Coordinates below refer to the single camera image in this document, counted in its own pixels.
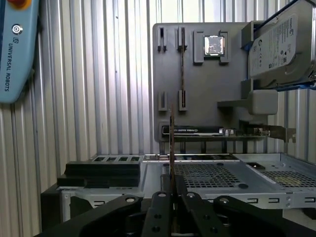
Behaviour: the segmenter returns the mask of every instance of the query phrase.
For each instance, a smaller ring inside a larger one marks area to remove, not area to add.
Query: bolt hole
[[[211,227],[210,231],[214,234],[217,234],[218,230],[215,227]]]
[[[157,232],[160,231],[160,227],[159,226],[155,226],[155,227],[152,228],[152,231],[157,233]]]

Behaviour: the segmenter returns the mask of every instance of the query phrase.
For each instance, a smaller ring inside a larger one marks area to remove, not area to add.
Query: gray plastic bracket
[[[193,64],[202,65],[204,63],[204,31],[194,31],[193,42]]]
[[[224,56],[220,57],[220,64],[226,64],[231,61],[231,52],[230,52],[230,40],[228,39],[228,32],[219,32],[219,36],[224,37]]]
[[[243,107],[250,115],[275,115],[277,113],[278,94],[276,90],[253,90],[247,99],[217,102],[218,108]]]
[[[165,91],[158,92],[158,110],[159,111],[168,110],[168,93]]]
[[[251,21],[241,30],[241,48],[252,46],[254,41],[254,28],[256,25],[261,25],[263,21]]]
[[[161,52],[161,48],[164,52],[167,51],[168,31],[165,27],[157,27],[157,50]]]
[[[179,90],[178,93],[179,97],[179,111],[186,111],[187,110],[187,94],[185,90]]]
[[[177,34],[177,49],[178,51],[182,50],[182,30],[184,31],[184,50],[187,50],[188,47],[188,39],[187,39],[187,33],[185,30],[185,27],[179,27],[176,34]]]

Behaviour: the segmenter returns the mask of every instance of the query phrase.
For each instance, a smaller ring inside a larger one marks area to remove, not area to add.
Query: mounting hole
[[[188,193],[187,196],[190,198],[194,198],[195,195],[194,195],[194,193]]]
[[[241,189],[247,189],[249,186],[246,184],[238,184],[238,187]]]
[[[157,232],[160,231],[160,227],[159,226],[154,226],[154,227],[152,227],[152,231],[157,233]]]
[[[218,230],[215,227],[211,227],[211,229],[209,229],[212,233],[217,234]]]
[[[164,193],[159,193],[158,196],[161,197],[161,198],[163,198],[163,197],[166,196],[166,194],[164,194]]]

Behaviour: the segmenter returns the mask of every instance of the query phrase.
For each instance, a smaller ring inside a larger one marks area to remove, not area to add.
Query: hard drive label
[[[250,76],[287,65],[295,55],[297,15],[292,14],[258,37],[249,52]]]

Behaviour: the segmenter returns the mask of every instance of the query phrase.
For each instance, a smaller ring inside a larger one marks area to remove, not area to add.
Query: gray mounting board
[[[212,159],[202,160],[200,156]],[[60,187],[64,221],[70,219],[70,197],[85,199],[92,207],[97,207],[124,194],[151,198],[160,191],[160,176],[168,173],[168,156],[139,158],[141,179],[138,187]],[[177,154],[176,158],[176,172],[185,178],[188,192],[196,192],[210,202],[218,196],[230,195],[267,209],[316,207],[316,166],[286,154]],[[249,162],[256,162],[264,169],[255,169]]]
[[[241,49],[241,30],[247,23],[156,24],[153,27],[153,95],[155,140],[159,125],[169,123],[168,109],[175,109],[176,125],[238,128],[236,110],[217,108],[218,101],[241,98],[240,82],[247,78],[248,53]],[[181,53],[177,50],[178,29],[185,29],[184,82],[186,111],[179,109]],[[200,44],[196,43],[196,34]],[[224,36],[225,57],[199,57],[204,53],[204,36]]]

